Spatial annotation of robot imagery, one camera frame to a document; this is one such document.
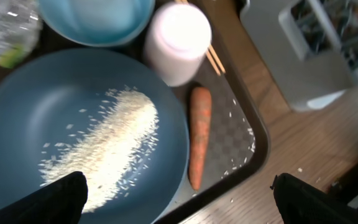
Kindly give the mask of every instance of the wooden chopstick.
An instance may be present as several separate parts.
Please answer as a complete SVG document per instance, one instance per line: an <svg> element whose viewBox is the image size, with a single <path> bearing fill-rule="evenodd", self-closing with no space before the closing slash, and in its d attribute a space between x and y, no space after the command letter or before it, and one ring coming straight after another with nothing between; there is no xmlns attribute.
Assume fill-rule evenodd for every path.
<svg viewBox="0 0 358 224"><path fill-rule="evenodd" d="M175 2L189 4L189 2L187 0L175 0ZM216 66L215 61L218 63L218 65L221 68L222 72L226 73L226 70L224 69L224 67L222 65L222 62L220 61L218 55L216 55L216 52L215 52L214 48L212 47L212 45L210 45L208 47L208 51L206 52L206 57L208 58L208 60L211 63L212 67L215 69L216 74L221 76L221 71L219 70L218 66Z"/></svg>

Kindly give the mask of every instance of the small light blue bowl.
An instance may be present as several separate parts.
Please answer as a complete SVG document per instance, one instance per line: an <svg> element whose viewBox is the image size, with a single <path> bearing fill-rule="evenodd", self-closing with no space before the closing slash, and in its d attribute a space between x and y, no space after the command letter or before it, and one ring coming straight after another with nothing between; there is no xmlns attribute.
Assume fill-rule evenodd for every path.
<svg viewBox="0 0 358 224"><path fill-rule="evenodd" d="M39 0L45 22L79 44L117 47L146 27L155 0Z"/></svg>

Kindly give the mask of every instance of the pile of rice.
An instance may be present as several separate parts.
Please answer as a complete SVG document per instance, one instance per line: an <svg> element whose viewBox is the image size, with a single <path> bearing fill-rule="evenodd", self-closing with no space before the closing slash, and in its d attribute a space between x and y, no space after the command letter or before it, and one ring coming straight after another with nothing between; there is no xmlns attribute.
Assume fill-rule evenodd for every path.
<svg viewBox="0 0 358 224"><path fill-rule="evenodd" d="M133 180L123 179L126 172L138 172L136 167L144 164L156 146L158 128L157 110L147 96L135 90L109 90L106 96L116 103L103 100L99 111L101 121L91 119L92 129L83 133L74 146L56 143L61 154L42 160L40 169L44 183L50 184L74 171L84 173L88 184L88 201L83 213L94 212L108 200L112 200L128 186L135 186Z"/></svg>

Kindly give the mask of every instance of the gray appliance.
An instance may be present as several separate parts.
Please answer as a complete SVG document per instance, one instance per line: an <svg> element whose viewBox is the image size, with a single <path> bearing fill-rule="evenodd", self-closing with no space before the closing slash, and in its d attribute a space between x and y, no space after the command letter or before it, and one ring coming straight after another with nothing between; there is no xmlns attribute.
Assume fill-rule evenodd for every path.
<svg viewBox="0 0 358 224"><path fill-rule="evenodd" d="M358 84L358 1L247 0L240 18L295 111Z"/></svg>

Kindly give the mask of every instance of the white rice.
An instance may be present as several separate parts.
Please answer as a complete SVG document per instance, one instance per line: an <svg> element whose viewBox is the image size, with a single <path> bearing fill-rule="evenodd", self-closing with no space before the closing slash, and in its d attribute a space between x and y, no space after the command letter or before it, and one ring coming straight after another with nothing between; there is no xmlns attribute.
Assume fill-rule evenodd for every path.
<svg viewBox="0 0 358 224"><path fill-rule="evenodd" d="M116 197L121 189L128 190L129 186L121 185L119 181L126 171L132 170L131 163L142 162L135 156L136 151L139 151L142 143L158 141L151 139L156 135L158 116L150 98L133 90L120 91L111 97L117 100L114 108L109 107L112 113L89 129L87 137L77 139L78 143L73 147L57 143L59 146L66 145L69 150L60 151L61 156L57 160L52 156L52 159L43 162L45 165L40 170L44 179L41 186L74 171L84 173L88 184L88 201L83 213L102 207Z"/></svg>

